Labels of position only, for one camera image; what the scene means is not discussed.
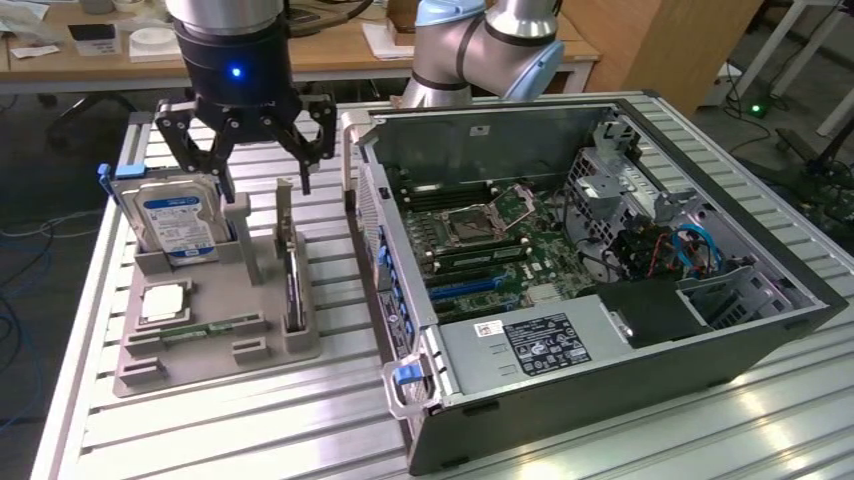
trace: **motherboard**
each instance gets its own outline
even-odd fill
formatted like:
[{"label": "motherboard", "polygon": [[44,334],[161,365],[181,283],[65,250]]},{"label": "motherboard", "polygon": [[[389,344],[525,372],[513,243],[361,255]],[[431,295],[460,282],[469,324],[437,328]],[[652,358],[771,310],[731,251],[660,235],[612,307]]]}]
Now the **motherboard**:
[{"label": "motherboard", "polygon": [[553,194],[512,181],[400,190],[440,323],[572,299],[596,283],[553,213]]}]

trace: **workbench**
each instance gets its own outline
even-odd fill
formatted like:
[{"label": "workbench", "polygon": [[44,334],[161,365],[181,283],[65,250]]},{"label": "workbench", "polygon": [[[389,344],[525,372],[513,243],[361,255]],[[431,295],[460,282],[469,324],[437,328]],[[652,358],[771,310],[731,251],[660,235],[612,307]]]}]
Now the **workbench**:
[{"label": "workbench", "polygon": [[[551,96],[544,100],[577,98]],[[660,99],[625,98],[740,202],[780,242],[848,300],[854,258]],[[385,103],[341,105],[388,108]],[[312,123],[301,117],[298,128]],[[201,125],[202,144],[212,132]],[[649,149],[648,144],[639,145]],[[388,414],[380,359],[341,202],[341,151],[320,164],[313,191],[294,188],[293,218],[308,239],[322,354],[306,362],[120,399],[113,369],[133,271],[134,236],[110,202],[38,449],[33,479],[407,479],[404,441]],[[121,162],[168,157],[138,120]],[[357,165],[357,154],[352,158]],[[655,155],[641,160],[668,189],[687,183]],[[274,178],[298,183],[277,146],[238,147],[238,191],[252,200],[253,235],[269,234]],[[775,351],[731,383],[476,460],[428,480],[781,478],[854,472],[854,308]],[[567,398],[567,408],[572,401]]]},{"label": "workbench", "polygon": [[[144,90],[189,87],[182,61],[130,63],[128,34],[122,34],[122,55],[81,57],[73,47],[68,25],[108,23],[132,17],[126,13],[88,15],[78,4],[52,4],[45,23],[65,37],[61,52],[18,60],[9,48],[17,38],[2,40],[0,48],[0,94]],[[293,80],[297,82],[408,78],[412,60],[381,61],[370,53],[361,33],[362,21],[381,21],[384,10],[370,7],[357,20],[308,37],[289,40]],[[560,15],[557,38],[565,45],[560,72],[569,73],[563,91],[584,90],[599,52],[584,42]]]}]

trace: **black cable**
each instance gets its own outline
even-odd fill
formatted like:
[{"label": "black cable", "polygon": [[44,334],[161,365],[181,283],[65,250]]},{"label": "black cable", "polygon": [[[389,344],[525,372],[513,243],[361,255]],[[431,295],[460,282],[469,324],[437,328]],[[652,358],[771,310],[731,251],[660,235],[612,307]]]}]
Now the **black cable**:
[{"label": "black cable", "polygon": [[17,315],[14,314],[14,309],[12,308],[12,305],[9,304],[9,301],[5,299],[2,294],[0,294],[0,303],[2,304],[6,311],[9,312],[10,318],[6,319],[6,322],[9,323],[12,329],[14,330],[14,347],[12,348],[12,355],[9,355],[9,358],[5,360],[2,365],[0,365],[0,375],[2,375],[2,372],[5,372],[5,370],[9,368],[9,366],[14,362],[14,359],[17,358],[17,355],[21,353],[21,345],[24,343],[24,338],[22,338],[24,332],[21,331],[21,328],[17,325],[18,322],[17,322]]},{"label": "black cable", "polygon": [[[44,370],[41,368],[41,360],[38,358],[38,352],[36,351],[36,346],[32,340],[32,336],[29,332],[25,331],[24,325],[21,324],[20,319],[17,318],[17,314],[14,313],[14,308],[12,307],[12,304],[9,303],[9,301],[2,296],[1,293],[0,293],[0,304],[2,307],[5,307],[5,310],[8,311],[9,317],[10,317],[9,320],[17,330],[18,341],[17,341],[16,351],[20,351],[21,344],[25,344],[26,347],[29,347],[29,353],[32,355],[32,363],[36,370],[36,392],[26,406],[18,411],[18,413],[12,418],[4,419],[2,423],[0,423],[0,435],[2,435],[6,429],[10,426],[13,426],[20,419],[25,419],[26,422],[30,422],[36,418],[36,417],[24,417],[24,415],[29,413],[29,411],[38,406],[40,401],[44,402]],[[10,361],[8,362],[6,365],[2,366],[2,368],[0,369],[0,373],[2,373],[2,371],[8,368],[9,365],[10,365]]]},{"label": "black cable", "polygon": [[741,97],[740,97],[740,95],[737,93],[737,88],[735,88],[735,81],[732,80],[732,70],[729,68],[729,60],[728,59],[725,61],[725,75],[728,77],[731,87],[729,87],[729,93],[727,93],[727,95],[725,95],[725,103],[727,103],[727,105],[725,105],[725,107],[723,107],[723,113],[725,113],[727,116],[729,116],[735,120],[741,121],[741,122],[752,125],[753,127],[759,128],[761,130],[761,132],[763,132],[760,137],[752,138],[752,139],[739,143],[732,148],[729,148],[728,153],[729,153],[729,155],[732,155],[736,150],[739,150],[740,148],[745,147],[751,143],[767,140],[768,138],[772,137],[772,135],[771,135],[771,131],[764,127],[764,125],[761,125],[760,123],[753,122],[752,120],[749,120],[749,119],[743,117],[744,110],[743,110],[743,107],[741,107]]},{"label": "black cable", "polygon": [[593,257],[592,255],[585,254],[584,252],[577,252],[577,255],[583,258],[585,258],[587,260],[596,262],[599,265],[601,265],[604,268],[607,268],[608,270],[613,270],[616,273],[623,274],[623,269],[611,265],[608,262],[605,262],[604,260],[597,259],[596,257]]},{"label": "black cable", "polygon": [[4,342],[5,339],[9,338],[9,336],[12,335],[12,332],[14,331],[14,325],[12,324],[12,320],[1,316],[0,316],[0,322],[2,322],[2,325],[5,327],[5,331],[2,332],[2,335],[0,335],[0,342]]},{"label": "black cable", "polygon": [[[611,264],[611,263],[608,262],[608,252],[609,252],[609,251],[611,251],[611,250],[605,248],[604,250],[601,250],[601,255],[600,255],[601,261],[603,261],[607,265],[609,265],[609,264]],[[604,269],[604,272],[605,272],[605,273],[604,273],[604,280],[605,280],[608,283],[611,283],[611,270],[609,270],[608,268],[605,268],[605,269]],[[619,275],[617,275],[616,279],[619,280],[619,278],[620,278],[621,276],[623,276],[623,270],[620,269],[620,270],[619,270]]]},{"label": "black cable", "polygon": [[9,102],[8,105],[5,106],[0,106],[0,114],[8,112],[9,110],[12,110],[12,108],[14,107],[14,105],[17,104],[17,95],[14,95],[12,97],[12,101]]},{"label": "black cable", "polygon": [[26,270],[29,270],[33,267],[33,265],[36,265],[38,263],[38,260],[41,260],[41,258],[48,254],[48,251],[50,250],[50,246],[53,245],[53,224],[50,222],[45,222],[44,224],[48,226],[48,240],[44,243],[44,247],[41,247],[41,251],[36,254],[36,256],[32,258],[32,260],[29,260],[29,262],[26,262],[26,265],[24,265],[17,270],[17,272],[14,272],[2,281],[2,283],[0,283],[0,292],[9,285],[9,283],[12,283],[14,281],[14,279],[17,279],[17,277],[20,277],[24,273],[26,273]]},{"label": "black cable", "polygon": [[581,243],[587,242],[587,243],[592,243],[593,245],[596,243],[599,243],[601,240],[596,237],[587,237],[587,238],[581,238],[577,242],[575,242],[575,248],[577,248]]},{"label": "black cable", "polygon": [[26,425],[33,423],[44,423],[48,417],[20,417],[20,418],[0,418],[0,425],[4,425],[14,420],[14,425]]},{"label": "black cable", "polygon": [[346,12],[346,20],[352,20],[356,18],[364,11],[368,9],[373,0],[364,0],[356,8],[353,8],[349,12]]}]

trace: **hard drive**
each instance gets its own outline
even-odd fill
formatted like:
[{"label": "hard drive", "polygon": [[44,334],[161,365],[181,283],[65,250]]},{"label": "hard drive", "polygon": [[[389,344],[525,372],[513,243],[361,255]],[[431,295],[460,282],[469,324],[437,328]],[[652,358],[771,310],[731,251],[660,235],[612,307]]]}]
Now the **hard drive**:
[{"label": "hard drive", "polygon": [[217,260],[216,244],[232,233],[216,181],[177,168],[133,175],[118,170],[112,190],[145,253],[162,251],[178,267]]}]

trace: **robotic arm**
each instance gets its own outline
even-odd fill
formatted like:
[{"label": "robotic arm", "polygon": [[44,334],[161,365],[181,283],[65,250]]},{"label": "robotic arm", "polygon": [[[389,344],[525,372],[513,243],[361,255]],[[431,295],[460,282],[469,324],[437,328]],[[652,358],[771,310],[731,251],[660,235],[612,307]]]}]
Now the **robotic arm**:
[{"label": "robotic arm", "polygon": [[421,0],[415,65],[401,107],[471,102],[471,87],[505,100],[531,101],[563,59],[555,0]]},{"label": "robotic arm", "polygon": [[[154,117],[180,167],[217,176],[232,202],[234,145],[274,141],[298,161],[308,193],[308,175],[333,155],[337,112],[328,96],[300,96],[293,87],[285,0],[166,0],[166,8],[196,94],[160,102]],[[320,127],[310,141],[294,127],[304,109]],[[193,118],[216,133],[206,151],[189,136]]]}]

